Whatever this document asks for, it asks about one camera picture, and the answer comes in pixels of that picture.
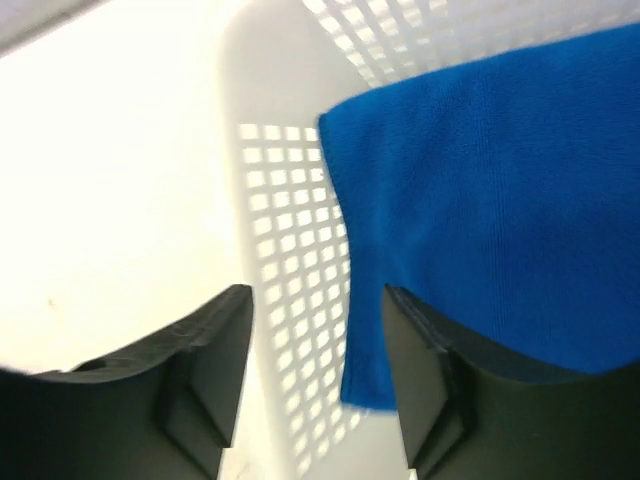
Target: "folded blue fabric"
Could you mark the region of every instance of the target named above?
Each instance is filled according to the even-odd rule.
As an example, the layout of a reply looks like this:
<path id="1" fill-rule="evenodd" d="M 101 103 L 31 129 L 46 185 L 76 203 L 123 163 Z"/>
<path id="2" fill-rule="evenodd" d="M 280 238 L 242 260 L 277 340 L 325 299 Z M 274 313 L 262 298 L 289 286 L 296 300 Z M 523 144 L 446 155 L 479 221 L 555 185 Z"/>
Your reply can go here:
<path id="1" fill-rule="evenodd" d="M 320 117 L 351 256 L 343 402 L 395 407 L 386 283 L 557 366 L 640 357 L 639 46 L 632 25 L 524 49 Z"/>

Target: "laundry basket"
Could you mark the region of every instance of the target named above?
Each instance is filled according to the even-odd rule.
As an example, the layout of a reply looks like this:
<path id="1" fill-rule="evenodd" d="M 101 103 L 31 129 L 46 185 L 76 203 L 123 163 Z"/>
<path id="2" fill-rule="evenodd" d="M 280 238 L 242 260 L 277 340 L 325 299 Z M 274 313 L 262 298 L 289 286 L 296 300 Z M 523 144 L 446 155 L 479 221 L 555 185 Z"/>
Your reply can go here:
<path id="1" fill-rule="evenodd" d="M 106 19 L 103 24 L 99 17 Z M 102 354 L 119 346 L 116 337 L 139 338 L 195 309 L 217 289 L 250 283 L 256 306 L 253 349 L 236 448 L 225 458 L 237 465 L 223 467 L 220 478 L 406 480 L 396 416 L 342 408 L 339 402 L 349 251 L 322 161 L 318 115 L 349 96 L 403 78 L 639 18 L 640 0 L 106 2 L 39 40 L 57 42 L 55 52 L 36 44 L 8 58 L 11 67 L 0 59 L 0 125 L 8 132 L 0 157 L 25 150 L 31 156 L 53 155 L 56 162 L 38 166 L 47 174 L 40 189 L 66 175 L 58 164 L 69 155 L 86 158 L 87 164 L 96 161 L 102 173 L 81 170 L 85 181 L 95 175 L 78 190 L 85 204 L 96 185 L 105 185 L 106 173 L 111 182 L 99 191 L 102 223 L 94 225 L 89 214 L 82 219 L 95 226 L 95 238 L 109 239 L 95 243 L 95 251 L 87 246 L 94 237 L 79 242 L 81 251 L 58 238 L 61 228 L 75 231 L 75 217 L 60 226 L 53 207 L 34 204 L 29 210 L 32 222 L 46 220 L 34 235 L 55 237 L 56 248 L 69 250 L 68 258 L 80 255 L 73 281 L 60 287 L 58 277 L 51 277 L 58 285 L 51 298 L 50 285 L 41 282 L 38 308 L 46 312 L 34 310 L 33 316 L 50 318 L 53 312 L 56 325 L 63 325 L 69 322 L 65 309 L 92 312 L 101 289 L 119 286 L 133 303 L 144 285 L 148 302 L 139 311 L 146 315 L 133 318 L 147 323 L 129 322 L 117 308 L 102 315 L 122 334 L 92 351 Z M 73 48 L 62 64 L 62 52 Z M 38 49 L 48 60 L 31 58 Z M 57 68 L 46 63 L 54 60 Z M 29 62 L 37 68 L 27 70 Z M 31 73 L 9 78 L 14 67 Z M 82 101 L 72 104 L 74 95 Z M 67 123 L 57 120 L 58 111 L 67 112 Z M 67 133 L 78 142 L 60 140 Z M 200 153 L 194 139 L 201 142 Z M 195 165 L 196 153 L 198 161 L 211 164 L 208 174 Z M 78 168 L 85 167 L 78 162 Z M 25 167 L 25 182 L 35 171 Z M 126 183 L 124 190 L 112 186 L 119 182 Z M 49 203 L 55 203 L 59 191 L 51 188 Z M 133 215 L 137 193 L 150 200 Z M 111 203 L 102 201 L 109 195 Z M 116 201 L 128 223 L 107 215 Z M 215 208 L 195 211 L 194 205 L 206 202 Z M 71 196 L 61 205 L 77 207 Z M 136 222 L 148 217 L 149 229 L 142 232 Z M 17 217 L 10 222 L 22 225 Z M 109 235 L 118 229 L 127 236 L 118 239 L 116 249 Z M 14 247 L 11 254 L 22 255 L 21 245 Z M 47 252 L 40 257 L 34 248 L 23 249 L 16 272 L 40 258 L 49 261 L 52 275 L 68 269 Z M 123 252 L 139 267 L 126 275 L 114 267 Z M 87 265 L 93 268 L 99 255 L 100 269 L 91 270 Z M 89 277 L 101 281 L 87 282 Z M 65 300 L 77 292 L 85 295 L 82 302 Z M 85 325 L 79 332 L 71 337 L 75 345 L 98 341 L 103 330 Z M 71 343 L 55 343 L 50 350 L 62 355 L 66 350 L 60 345 Z M 70 367 L 88 355 L 83 350 L 65 361 Z"/>

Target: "white plastic container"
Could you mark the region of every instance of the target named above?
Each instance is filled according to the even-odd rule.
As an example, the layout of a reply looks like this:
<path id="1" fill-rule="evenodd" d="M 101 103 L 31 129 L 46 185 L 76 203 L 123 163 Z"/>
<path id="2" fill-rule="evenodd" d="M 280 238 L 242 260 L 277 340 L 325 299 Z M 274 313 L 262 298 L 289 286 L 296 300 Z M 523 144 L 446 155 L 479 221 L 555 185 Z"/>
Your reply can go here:
<path id="1" fill-rule="evenodd" d="M 638 0 L 112 0 L 23 45 L 0 58 L 0 364 L 70 369 L 250 283 L 221 478 L 405 480 L 396 417 L 338 402 L 349 262 L 318 114 L 638 18 Z"/>

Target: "blue towel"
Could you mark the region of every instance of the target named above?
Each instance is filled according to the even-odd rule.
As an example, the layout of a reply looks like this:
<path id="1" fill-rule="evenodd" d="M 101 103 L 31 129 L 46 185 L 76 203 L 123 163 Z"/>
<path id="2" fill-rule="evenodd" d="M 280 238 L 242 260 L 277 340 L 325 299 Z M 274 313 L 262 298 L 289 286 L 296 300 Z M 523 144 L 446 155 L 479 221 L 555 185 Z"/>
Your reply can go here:
<path id="1" fill-rule="evenodd" d="M 344 403 L 395 408 L 386 283 L 553 365 L 640 357 L 640 25 L 372 90 L 319 129 L 351 256 Z"/>

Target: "white basket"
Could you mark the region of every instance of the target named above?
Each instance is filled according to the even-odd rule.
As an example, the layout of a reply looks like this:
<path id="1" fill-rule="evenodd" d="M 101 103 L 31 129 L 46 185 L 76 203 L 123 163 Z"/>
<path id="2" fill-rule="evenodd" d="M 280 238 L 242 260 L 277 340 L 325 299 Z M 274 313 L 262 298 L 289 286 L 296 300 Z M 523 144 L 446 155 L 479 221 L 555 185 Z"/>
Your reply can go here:
<path id="1" fill-rule="evenodd" d="M 3 177 L 2 217 L 49 243 L 3 245 L 5 284 L 31 290 L 2 305 L 24 326 L 1 325 L 12 340 L 0 361 L 71 368 L 246 281 L 254 348 L 221 478 L 406 479 L 396 417 L 339 406 L 348 247 L 318 114 L 371 87 L 638 18 L 639 0 L 113 0 L 13 52 L 0 59 L 0 158 L 24 168 Z M 102 170 L 84 170 L 95 158 Z M 36 205 L 16 185 L 43 167 Z M 69 171 L 84 182 L 77 204 L 58 201 Z M 114 209 L 126 218 L 105 215 Z"/>

